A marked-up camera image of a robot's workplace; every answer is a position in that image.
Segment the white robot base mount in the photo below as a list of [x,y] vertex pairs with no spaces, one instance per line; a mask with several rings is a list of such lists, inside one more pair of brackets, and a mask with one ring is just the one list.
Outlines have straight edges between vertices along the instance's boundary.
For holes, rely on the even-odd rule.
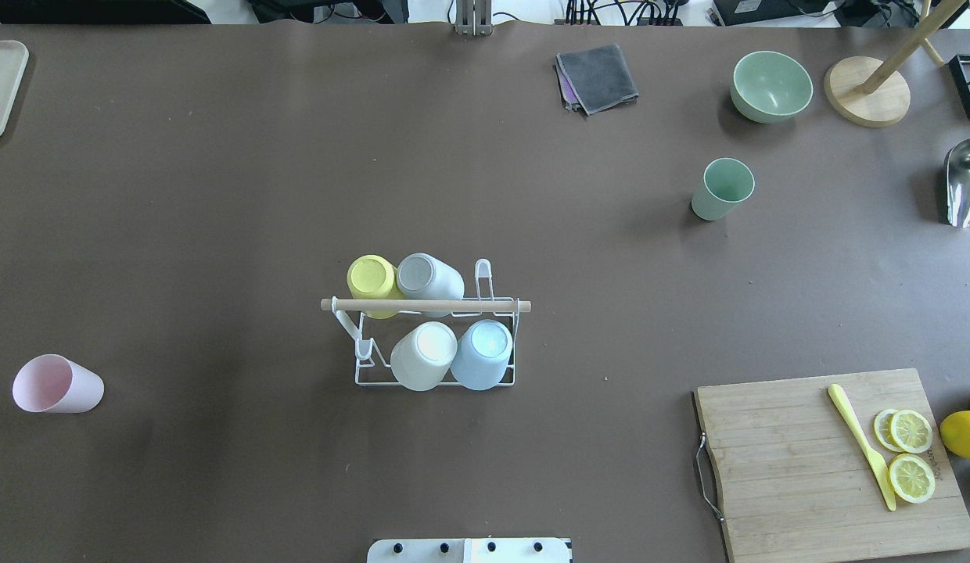
[[572,562],[571,541],[558,537],[382,539],[367,562]]

